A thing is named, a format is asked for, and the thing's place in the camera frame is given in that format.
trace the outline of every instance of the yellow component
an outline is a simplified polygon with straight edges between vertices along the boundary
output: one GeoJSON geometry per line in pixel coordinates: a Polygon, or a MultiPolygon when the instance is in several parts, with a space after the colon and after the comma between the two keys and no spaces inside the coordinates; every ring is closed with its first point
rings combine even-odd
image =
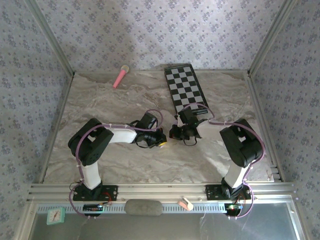
{"type": "Polygon", "coordinates": [[[163,146],[163,145],[165,145],[167,142],[165,141],[165,142],[163,142],[163,143],[160,143],[159,144],[159,147],[161,147],[161,146],[163,146]]]}

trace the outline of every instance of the black mounting bracket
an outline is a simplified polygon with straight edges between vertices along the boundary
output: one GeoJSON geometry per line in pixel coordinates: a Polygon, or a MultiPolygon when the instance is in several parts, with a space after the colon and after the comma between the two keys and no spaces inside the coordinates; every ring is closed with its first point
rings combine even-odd
{"type": "Polygon", "coordinates": [[[116,201],[118,196],[117,185],[102,185],[102,183],[95,189],[90,190],[84,184],[77,186],[74,190],[73,201],[99,201],[110,202],[116,201]]]}
{"type": "Polygon", "coordinates": [[[210,184],[205,186],[206,199],[208,201],[213,200],[235,200],[239,195],[243,195],[246,200],[251,200],[250,189],[248,186],[243,185],[243,188],[238,192],[236,196],[229,198],[223,191],[221,184],[210,184]]]}

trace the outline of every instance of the gray sponge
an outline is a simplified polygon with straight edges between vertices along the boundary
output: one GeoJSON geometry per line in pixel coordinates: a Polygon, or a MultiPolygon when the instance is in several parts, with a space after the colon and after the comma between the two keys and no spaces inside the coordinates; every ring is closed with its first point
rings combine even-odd
{"type": "Polygon", "coordinates": [[[125,203],[124,210],[129,215],[160,216],[162,203],[155,200],[130,199],[125,203]]]}

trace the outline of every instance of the pink microphone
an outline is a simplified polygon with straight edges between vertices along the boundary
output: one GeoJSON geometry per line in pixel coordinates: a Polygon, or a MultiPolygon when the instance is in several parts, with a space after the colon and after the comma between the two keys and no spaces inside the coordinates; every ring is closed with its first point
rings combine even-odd
{"type": "Polygon", "coordinates": [[[118,75],[118,77],[116,78],[113,87],[116,88],[119,83],[121,82],[122,78],[129,72],[129,67],[127,65],[123,65],[121,67],[120,73],[118,75]]]}

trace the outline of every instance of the floral pattern wallpaper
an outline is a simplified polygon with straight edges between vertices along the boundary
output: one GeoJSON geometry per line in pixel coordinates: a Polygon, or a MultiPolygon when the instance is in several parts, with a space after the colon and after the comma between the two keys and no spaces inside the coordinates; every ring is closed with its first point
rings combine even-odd
{"type": "Polygon", "coordinates": [[[81,71],[248,69],[284,0],[38,0],[81,71]]]}
{"type": "Polygon", "coordinates": [[[25,3],[0,0],[0,239],[12,239],[69,78],[25,3]]]}
{"type": "Polygon", "coordinates": [[[285,172],[320,239],[320,2],[302,0],[254,77],[285,172]]]}

